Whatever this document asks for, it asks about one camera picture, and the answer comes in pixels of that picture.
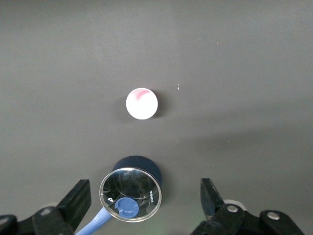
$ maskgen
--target pink stain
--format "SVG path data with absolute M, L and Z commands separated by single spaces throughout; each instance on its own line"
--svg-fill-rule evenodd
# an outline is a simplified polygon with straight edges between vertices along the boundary
M 140 100 L 141 97 L 146 94 L 146 93 L 150 93 L 150 91 L 147 91 L 147 90 L 138 90 L 138 91 L 135 91 L 135 97 L 137 100 Z

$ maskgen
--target gray background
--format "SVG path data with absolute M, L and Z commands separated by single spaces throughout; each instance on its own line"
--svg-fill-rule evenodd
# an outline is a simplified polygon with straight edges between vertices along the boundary
M 96 234 L 190 234 L 206 177 L 313 234 L 312 12 L 311 0 L 1 1 L 0 214 L 25 219 L 90 179 L 81 228 L 102 179 L 138 154 L 162 171 L 161 208 Z M 149 120 L 127 113 L 138 87 L 159 99 Z

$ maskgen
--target silver bolt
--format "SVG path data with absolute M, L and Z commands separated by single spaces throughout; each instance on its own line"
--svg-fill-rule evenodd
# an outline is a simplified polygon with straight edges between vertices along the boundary
M 0 225 L 5 224 L 8 221 L 9 221 L 8 217 L 0 219 Z
M 47 214 L 49 214 L 51 212 L 51 210 L 49 208 L 45 208 L 42 212 L 40 212 L 41 216 L 45 216 Z
M 273 219 L 273 220 L 279 220 L 279 215 L 276 214 L 275 212 L 269 212 L 268 218 Z
M 229 212 L 236 213 L 236 212 L 238 211 L 238 208 L 235 207 L 235 206 L 233 206 L 233 205 L 229 205 L 229 206 L 227 207 L 227 210 L 228 210 Z

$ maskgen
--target white round object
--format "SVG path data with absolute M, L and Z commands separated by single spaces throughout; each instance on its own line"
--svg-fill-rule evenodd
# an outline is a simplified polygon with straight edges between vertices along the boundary
M 137 88 L 127 96 L 126 108 L 136 119 L 151 118 L 157 111 L 157 97 L 147 88 Z

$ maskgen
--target cylindrical container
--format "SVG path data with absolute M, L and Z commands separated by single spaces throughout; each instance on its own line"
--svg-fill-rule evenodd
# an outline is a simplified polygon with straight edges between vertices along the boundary
M 129 156 L 120 160 L 102 181 L 100 200 L 117 219 L 143 221 L 154 215 L 161 205 L 161 183 L 160 170 L 153 161 Z

